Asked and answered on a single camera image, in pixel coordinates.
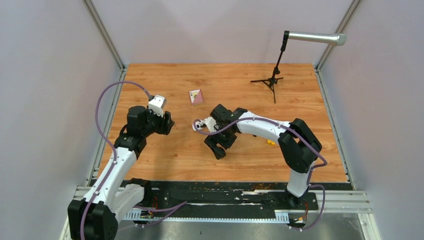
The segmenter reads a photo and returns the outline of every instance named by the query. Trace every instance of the tripod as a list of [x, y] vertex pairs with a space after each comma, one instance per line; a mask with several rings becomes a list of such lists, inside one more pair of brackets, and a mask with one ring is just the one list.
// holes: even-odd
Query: tripod
[[284, 37], [282, 39], [282, 45], [281, 45], [281, 52], [279, 53], [277, 64], [274, 67], [274, 70], [272, 71], [272, 77], [268, 79], [262, 79], [262, 80], [253, 80], [250, 81], [251, 83], [258, 83], [262, 82], [264, 83], [269, 89], [271, 89], [272, 94], [274, 96], [274, 103], [276, 102], [276, 91], [274, 88], [274, 85], [278, 83], [278, 80], [283, 79], [284, 77], [278, 77], [276, 78], [276, 75], [280, 74], [280, 70], [278, 69], [278, 66], [280, 64], [281, 56], [283, 55], [283, 52], [286, 50], [287, 40], [289, 39], [289, 31], [284, 31]]

